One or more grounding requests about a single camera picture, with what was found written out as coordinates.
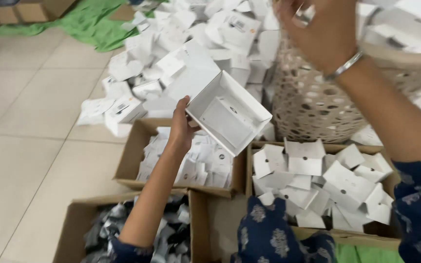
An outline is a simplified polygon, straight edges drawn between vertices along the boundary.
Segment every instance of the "bracelet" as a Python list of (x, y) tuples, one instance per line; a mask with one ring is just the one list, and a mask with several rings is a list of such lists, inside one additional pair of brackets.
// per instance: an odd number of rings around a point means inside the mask
[(351, 59), (349, 59), (347, 62), (345, 62), (345, 64), (340, 66), (334, 73), (325, 76), (324, 81), (335, 80), (340, 74), (344, 73), (347, 69), (352, 67), (362, 57), (363, 57), (363, 51), (359, 50), (357, 52), (357, 54), (355, 54)]

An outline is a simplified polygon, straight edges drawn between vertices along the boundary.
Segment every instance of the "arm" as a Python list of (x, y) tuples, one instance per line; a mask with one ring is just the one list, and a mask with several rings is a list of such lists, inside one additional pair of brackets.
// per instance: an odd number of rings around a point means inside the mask
[[(276, 3), (279, 17), (318, 69), (330, 74), (353, 57), (355, 0), (315, 0), (316, 15), (307, 28), (292, 20), (290, 3)], [(421, 110), (383, 77), (371, 58), (362, 58), (336, 81), (371, 123), (393, 160), (421, 160)]]
[(126, 220), (119, 236), (122, 243), (146, 248), (154, 242), (181, 161), (191, 148), (194, 132), (199, 130), (188, 124), (185, 108), (189, 100), (186, 96), (176, 106), (167, 146)]

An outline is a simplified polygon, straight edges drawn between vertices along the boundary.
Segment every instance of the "tiled floor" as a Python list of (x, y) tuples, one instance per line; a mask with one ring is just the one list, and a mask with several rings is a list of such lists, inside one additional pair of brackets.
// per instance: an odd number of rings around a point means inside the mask
[[(97, 53), (57, 28), (0, 37), (0, 262), (50, 262), (72, 199), (128, 191), (111, 181), (125, 139), (74, 126), (81, 102), (104, 96), (120, 51)], [(245, 209), (243, 197), (211, 201), (215, 257), (236, 250)]]

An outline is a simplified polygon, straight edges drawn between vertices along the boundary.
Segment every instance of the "wicker basket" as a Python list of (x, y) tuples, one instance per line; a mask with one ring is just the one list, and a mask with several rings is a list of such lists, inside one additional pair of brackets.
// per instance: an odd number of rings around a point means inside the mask
[[(274, 75), (273, 115), (277, 135), (291, 141), (341, 143), (368, 123), (347, 94), (323, 81), (282, 30)], [(383, 74), (406, 96), (421, 90), (421, 54), (361, 44)]]

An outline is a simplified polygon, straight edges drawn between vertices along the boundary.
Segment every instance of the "hand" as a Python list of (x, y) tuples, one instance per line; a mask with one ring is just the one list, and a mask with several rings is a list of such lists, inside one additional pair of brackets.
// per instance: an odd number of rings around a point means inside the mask
[(173, 112), (172, 129), (167, 143), (167, 146), (183, 155), (190, 150), (194, 133), (201, 129), (199, 126), (191, 127), (188, 124), (191, 121), (191, 117), (186, 116), (185, 108), (189, 101), (189, 96), (178, 101), (176, 109)]
[(356, 0), (311, 0), (316, 14), (306, 28), (293, 19), (300, 0), (276, 1), (274, 12), (290, 39), (325, 75), (335, 72), (356, 54)]

